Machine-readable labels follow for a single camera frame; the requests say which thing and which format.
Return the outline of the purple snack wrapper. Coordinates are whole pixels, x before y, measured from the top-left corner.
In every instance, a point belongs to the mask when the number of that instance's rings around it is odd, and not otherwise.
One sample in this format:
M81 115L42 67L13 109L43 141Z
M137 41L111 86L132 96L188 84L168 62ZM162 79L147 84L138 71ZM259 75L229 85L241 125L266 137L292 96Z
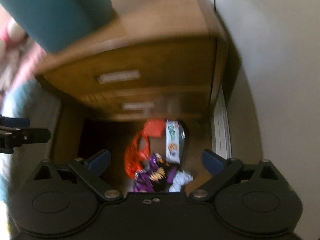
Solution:
M168 163L161 155L153 153L146 169L136 173L133 191L148 193L168 192L178 168L177 164Z

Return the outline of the teal trash bin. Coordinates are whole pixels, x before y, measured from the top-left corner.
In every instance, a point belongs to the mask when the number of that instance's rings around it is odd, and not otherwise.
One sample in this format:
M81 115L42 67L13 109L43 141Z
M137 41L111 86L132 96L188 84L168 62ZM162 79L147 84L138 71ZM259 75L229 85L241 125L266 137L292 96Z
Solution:
M1 0L1 5L49 53L106 25L113 11L111 0Z

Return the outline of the white cookie box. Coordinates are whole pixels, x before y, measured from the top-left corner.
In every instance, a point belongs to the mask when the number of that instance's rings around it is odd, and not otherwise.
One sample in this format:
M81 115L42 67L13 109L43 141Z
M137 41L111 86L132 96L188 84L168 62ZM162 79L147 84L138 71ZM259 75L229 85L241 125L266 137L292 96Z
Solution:
M171 164L181 164L185 132L178 121L165 122L165 159Z

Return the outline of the crumpled white paper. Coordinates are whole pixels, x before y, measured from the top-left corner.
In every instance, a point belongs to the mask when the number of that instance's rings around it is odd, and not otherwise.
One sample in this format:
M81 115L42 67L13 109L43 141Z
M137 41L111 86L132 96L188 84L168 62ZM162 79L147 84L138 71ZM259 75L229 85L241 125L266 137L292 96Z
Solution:
M169 187L170 193L181 192L182 188L192 182L193 176L187 171L177 171Z

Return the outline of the wooden nightstand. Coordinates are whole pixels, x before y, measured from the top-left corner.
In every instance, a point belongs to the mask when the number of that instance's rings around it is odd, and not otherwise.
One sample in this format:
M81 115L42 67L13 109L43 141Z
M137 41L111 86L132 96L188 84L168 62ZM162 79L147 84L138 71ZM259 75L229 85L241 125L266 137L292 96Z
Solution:
M110 23L48 54L36 78L110 121L212 116L228 53L210 0L112 0Z

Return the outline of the orange mesh bag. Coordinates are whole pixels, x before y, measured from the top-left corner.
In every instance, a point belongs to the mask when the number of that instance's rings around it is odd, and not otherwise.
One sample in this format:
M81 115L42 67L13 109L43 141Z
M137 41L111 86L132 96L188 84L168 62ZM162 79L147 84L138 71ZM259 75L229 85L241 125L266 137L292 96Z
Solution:
M124 153L125 173L134 178L137 172L144 169L143 162L150 157L149 138L161 138L165 130L164 119L148 119L143 128L136 133Z

